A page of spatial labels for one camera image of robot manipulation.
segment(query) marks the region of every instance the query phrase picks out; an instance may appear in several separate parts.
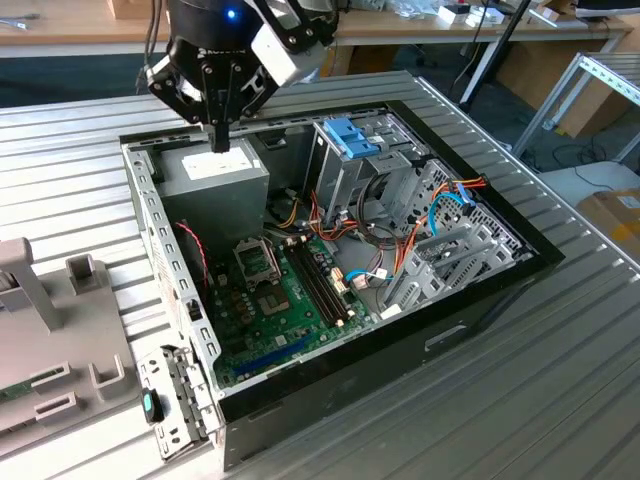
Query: desk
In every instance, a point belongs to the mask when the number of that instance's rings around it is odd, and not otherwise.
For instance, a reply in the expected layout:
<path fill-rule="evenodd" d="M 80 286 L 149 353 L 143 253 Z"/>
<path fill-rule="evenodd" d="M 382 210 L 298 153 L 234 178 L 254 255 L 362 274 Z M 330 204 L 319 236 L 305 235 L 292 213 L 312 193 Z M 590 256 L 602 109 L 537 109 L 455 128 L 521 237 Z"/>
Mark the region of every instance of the desk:
<path fill-rule="evenodd" d="M 141 53 L 148 26 L 146 20 L 115 20 L 105 0 L 0 0 L 0 12 L 2 15 L 27 12 L 42 15 L 41 19 L 28 22 L 30 30 L 26 32 L 0 27 L 0 58 Z M 489 46 L 462 101 L 486 68 L 505 26 L 482 29 L 478 41 L 489 43 Z M 555 29 L 542 23 L 522 22 L 511 41 L 607 39 L 602 51 L 609 52 L 630 30 L 629 25 L 618 19 L 591 29 Z M 435 16 L 408 20 L 392 12 L 352 10 L 340 18 L 336 42 L 343 50 L 342 67 L 333 73 L 346 73 L 345 66 L 348 67 L 353 46 L 468 43 L 474 33 L 472 27 L 448 25 Z M 162 51 L 168 39 L 164 21 L 158 38 L 156 51 Z"/>
<path fill-rule="evenodd" d="M 250 459 L 233 478 L 637 478 L 638 265 L 406 72 L 282 89 L 262 112 L 382 100 L 404 101 L 566 260 L 487 332 Z M 140 239 L 118 135 L 181 126 L 150 95 L 0 111 L 0 238 L 30 238 L 38 273 L 80 252 L 103 260 L 138 359 L 175 333 Z M 215 465 L 210 444 L 163 464 L 135 403 L 0 462 L 0 478 L 217 480 Z"/>

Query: cardboard box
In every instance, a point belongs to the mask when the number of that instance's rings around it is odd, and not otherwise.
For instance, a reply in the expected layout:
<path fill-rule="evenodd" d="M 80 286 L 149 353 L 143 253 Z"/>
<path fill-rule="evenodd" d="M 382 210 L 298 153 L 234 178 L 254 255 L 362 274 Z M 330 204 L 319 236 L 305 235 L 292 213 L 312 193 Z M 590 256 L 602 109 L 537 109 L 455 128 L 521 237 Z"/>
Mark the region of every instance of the cardboard box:
<path fill-rule="evenodd" d="M 598 230 L 640 261 L 640 188 L 597 192 L 577 208 Z"/>

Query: blue clip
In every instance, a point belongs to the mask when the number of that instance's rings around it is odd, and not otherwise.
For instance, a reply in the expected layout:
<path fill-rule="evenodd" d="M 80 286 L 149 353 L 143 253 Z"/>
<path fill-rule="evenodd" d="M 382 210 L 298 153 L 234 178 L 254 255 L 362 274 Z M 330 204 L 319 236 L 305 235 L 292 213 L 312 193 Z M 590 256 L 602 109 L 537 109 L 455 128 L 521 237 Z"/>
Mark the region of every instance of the blue clip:
<path fill-rule="evenodd" d="M 324 126 L 333 140 L 344 147 L 349 158 L 362 158 L 380 153 L 380 147 L 369 143 L 362 130 L 348 118 L 325 120 Z"/>

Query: side panel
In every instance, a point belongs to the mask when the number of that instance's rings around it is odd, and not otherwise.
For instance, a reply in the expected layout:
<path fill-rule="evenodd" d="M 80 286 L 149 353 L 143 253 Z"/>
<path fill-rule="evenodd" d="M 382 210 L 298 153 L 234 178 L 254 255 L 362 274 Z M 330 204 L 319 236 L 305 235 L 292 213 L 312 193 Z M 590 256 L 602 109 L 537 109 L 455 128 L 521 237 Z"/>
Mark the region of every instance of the side panel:
<path fill-rule="evenodd" d="M 497 292 L 227 425 L 225 470 L 399 379 L 486 328 L 521 292 Z"/>

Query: yellow wire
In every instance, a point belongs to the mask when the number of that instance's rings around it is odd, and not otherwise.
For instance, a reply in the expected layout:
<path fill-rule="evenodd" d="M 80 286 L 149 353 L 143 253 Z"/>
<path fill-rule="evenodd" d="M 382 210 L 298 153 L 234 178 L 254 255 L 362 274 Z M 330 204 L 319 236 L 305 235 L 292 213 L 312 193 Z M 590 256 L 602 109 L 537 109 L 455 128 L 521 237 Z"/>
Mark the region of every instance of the yellow wire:
<path fill-rule="evenodd" d="M 291 215 L 286 222 L 278 224 L 279 228 L 287 228 L 293 224 L 296 220 L 296 212 L 298 211 L 298 199 L 293 201 L 293 209 L 291 210 Z"/>

